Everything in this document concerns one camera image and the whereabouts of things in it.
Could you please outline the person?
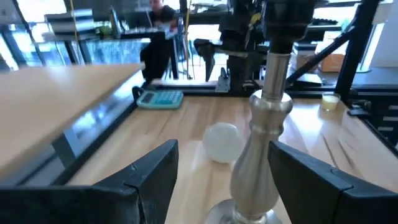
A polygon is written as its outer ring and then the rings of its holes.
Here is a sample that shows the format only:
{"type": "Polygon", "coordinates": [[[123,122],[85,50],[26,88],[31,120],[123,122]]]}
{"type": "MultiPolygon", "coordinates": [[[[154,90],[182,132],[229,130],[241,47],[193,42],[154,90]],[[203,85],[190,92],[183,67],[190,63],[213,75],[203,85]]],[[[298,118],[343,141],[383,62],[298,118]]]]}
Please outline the person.
{"type": "MultiPolygon", "coordinates": [[[[149,18],[154,27],[167,25],[170,30],[177,27],[176,11],[174,9],[164,5],[163,0],[149,0],[149,4],[152,8],[149,18]]],[[[151,39],[148,46],[141,50],[140,60],[146,65],[142,71],[145,81],[151,82],[153,79],[162,77],[170,60],[171,45],[172,40],[155,37],[151,39]]]]}

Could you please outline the white flood lightbulb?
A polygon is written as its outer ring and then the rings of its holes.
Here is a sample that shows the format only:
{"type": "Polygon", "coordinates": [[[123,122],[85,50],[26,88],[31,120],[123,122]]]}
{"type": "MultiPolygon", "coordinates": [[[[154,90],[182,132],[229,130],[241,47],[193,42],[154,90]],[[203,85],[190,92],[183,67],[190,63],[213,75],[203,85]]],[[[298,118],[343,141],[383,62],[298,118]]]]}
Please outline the white flood lightbulb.
{"type": "Polygon", "coordinates": [[[242,132],[230,123],[216,123],[203,134],[206,155],[215,162],[229,164],[241,155],[245,139],[242,132]]]}

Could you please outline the black and white stacked bins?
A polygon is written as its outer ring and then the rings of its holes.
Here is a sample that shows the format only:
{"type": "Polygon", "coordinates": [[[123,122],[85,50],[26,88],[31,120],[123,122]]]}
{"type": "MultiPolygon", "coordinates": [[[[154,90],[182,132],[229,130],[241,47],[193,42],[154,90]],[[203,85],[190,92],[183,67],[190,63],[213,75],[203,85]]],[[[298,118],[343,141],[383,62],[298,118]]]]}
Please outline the black and white stacked bins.
{"type": "Polygon", "coordinates": [[[78,9],[61,14],[44,15],[50,31],[43,33],[45,40],[89,39],[96,35],[91,9],[78,9]]]}

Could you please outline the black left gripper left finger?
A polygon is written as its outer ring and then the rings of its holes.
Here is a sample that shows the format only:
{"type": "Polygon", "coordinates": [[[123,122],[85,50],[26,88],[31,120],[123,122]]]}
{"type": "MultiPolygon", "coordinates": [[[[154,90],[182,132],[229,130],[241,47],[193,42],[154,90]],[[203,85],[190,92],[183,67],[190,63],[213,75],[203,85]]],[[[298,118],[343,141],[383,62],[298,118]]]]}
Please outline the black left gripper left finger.
{"type": "Polygon", "coordinates": [[[177,173],[169,139],[93,185],[0,188],[0,224],[164,224],[177,173]]]}

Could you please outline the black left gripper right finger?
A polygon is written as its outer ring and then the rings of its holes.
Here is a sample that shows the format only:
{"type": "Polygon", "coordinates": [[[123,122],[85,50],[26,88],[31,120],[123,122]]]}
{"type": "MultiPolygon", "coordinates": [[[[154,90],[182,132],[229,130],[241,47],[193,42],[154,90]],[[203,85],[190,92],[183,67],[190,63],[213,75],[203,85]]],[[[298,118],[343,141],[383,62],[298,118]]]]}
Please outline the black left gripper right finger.
{"type": "Polygon", "coordinates": [[[397,193],[279,141],[267,157],[292,224],[398,224],[397,193]]]}

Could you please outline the glass of yellow candle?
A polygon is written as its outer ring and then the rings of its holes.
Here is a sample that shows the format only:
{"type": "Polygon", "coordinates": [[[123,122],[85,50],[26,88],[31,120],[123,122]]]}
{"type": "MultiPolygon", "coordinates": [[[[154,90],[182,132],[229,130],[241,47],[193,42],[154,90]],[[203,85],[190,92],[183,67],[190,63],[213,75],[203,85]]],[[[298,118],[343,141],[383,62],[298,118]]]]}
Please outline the glass of yellow candle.
{"type": "Polygon", "coordinates": [[[324,93],[322,95],[321,108],[325,111],[333,111],[340,102],[341,96],[337,93],[324,93]]]}

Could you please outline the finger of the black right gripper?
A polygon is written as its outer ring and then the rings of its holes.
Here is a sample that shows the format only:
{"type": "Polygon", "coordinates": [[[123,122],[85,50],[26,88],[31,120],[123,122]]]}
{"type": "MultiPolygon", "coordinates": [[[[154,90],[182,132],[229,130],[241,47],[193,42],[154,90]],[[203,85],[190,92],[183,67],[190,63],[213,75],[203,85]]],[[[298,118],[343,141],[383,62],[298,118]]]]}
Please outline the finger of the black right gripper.
{"type": "Polygon", "coordinates": [[[215,59],[213,57],[204,57],[203,59],[205,61],[205,81],[208,82],[215,66],[215,59]]]}

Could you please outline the brown cardboard box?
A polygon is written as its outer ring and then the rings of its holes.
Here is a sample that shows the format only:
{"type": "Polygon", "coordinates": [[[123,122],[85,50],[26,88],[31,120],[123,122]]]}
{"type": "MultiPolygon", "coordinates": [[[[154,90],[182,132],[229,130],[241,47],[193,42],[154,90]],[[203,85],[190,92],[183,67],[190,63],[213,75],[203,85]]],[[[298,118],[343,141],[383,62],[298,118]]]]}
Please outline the brown cardboard box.
{"type": "Polygon", "coordinates": [[[342,67],[344,58],[345,54],[332,53],[319,63],[318,69],[321,72],[339,72],[342,67]]]}

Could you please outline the teal tray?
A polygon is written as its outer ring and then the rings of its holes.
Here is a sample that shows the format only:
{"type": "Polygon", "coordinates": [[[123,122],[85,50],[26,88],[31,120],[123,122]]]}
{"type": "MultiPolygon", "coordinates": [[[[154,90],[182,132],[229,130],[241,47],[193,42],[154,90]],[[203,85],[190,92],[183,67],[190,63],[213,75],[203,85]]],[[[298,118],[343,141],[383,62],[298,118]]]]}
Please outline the teal tray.
{"type": "Polygon", "coordinates": [[[180,107],[183,97],[178,90],[147,90],[137,99],[137,105],[149,110],[174,110],[180,107]]]}

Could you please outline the grey metal bracket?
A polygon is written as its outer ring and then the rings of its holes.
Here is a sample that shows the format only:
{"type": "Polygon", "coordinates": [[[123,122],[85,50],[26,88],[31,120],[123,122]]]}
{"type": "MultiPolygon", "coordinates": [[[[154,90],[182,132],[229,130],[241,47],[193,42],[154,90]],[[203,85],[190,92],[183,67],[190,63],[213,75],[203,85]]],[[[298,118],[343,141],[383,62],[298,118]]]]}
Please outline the grey metal bracket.
{"type": "Polygon", "coordinates": [[[224,67],[221,67],[215,91],[218,93],[228,93],[230,91],[230,79],[228,71],[224,67]]]}

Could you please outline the long light wooden board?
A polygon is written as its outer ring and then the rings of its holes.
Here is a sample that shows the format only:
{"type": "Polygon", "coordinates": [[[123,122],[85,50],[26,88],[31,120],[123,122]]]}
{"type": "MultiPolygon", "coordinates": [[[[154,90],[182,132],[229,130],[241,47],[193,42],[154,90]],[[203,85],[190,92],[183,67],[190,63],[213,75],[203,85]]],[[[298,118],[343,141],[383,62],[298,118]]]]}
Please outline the long light wooden board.
{"type": "Polygon", "coordinates": [[[0,74],[0,179],[144,67],[143,63],[26,67],[0,74]]]}

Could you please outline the silver metal lamp base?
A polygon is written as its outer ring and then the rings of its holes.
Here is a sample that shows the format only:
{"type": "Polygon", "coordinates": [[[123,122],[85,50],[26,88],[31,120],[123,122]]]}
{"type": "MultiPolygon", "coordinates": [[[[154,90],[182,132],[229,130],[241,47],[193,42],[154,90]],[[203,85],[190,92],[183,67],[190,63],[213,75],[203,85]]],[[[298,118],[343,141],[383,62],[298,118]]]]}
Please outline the silver metal lamp base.
{"type": "Polygon", "coordinates": [[[267,159],[269,144],[284,131],[293,108],[284,92],[293,43],[305,36],[317,0],[266,0],[262,25],[269,39],[266,73],[261,90],[249,98],[251,133],[236,161],[230,182],[231,198],[215,205],[205,224],[282,224],[273,208],[279,193],[267,159]]]}

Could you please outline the black table frame strut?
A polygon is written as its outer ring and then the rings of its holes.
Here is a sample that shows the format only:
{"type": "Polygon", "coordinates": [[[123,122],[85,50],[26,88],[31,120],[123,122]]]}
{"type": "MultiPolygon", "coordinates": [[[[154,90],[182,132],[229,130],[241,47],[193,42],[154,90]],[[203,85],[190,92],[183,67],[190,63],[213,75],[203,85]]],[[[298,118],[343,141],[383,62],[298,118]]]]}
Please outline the black table frame strut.
{"type": "Polygon", "coordinates": [[[311,60],[291,74],[291,76],[286,79],[285,89],[287,90],[295,81],[304,75],[304,73],[307,73],[310,68],[324,60],[337,48],[347,42],[348,46],[335,87],[335,93],[339,94],[342,98],[347,98],[354,75],[368,42],[374,16],[376,15],[380,1],[381,0],[361,0],[361,4],[357,7],[356,14],[346,30],[335,38],[332,44],[323,49],[320,53],[314,55],[311,60]]]}

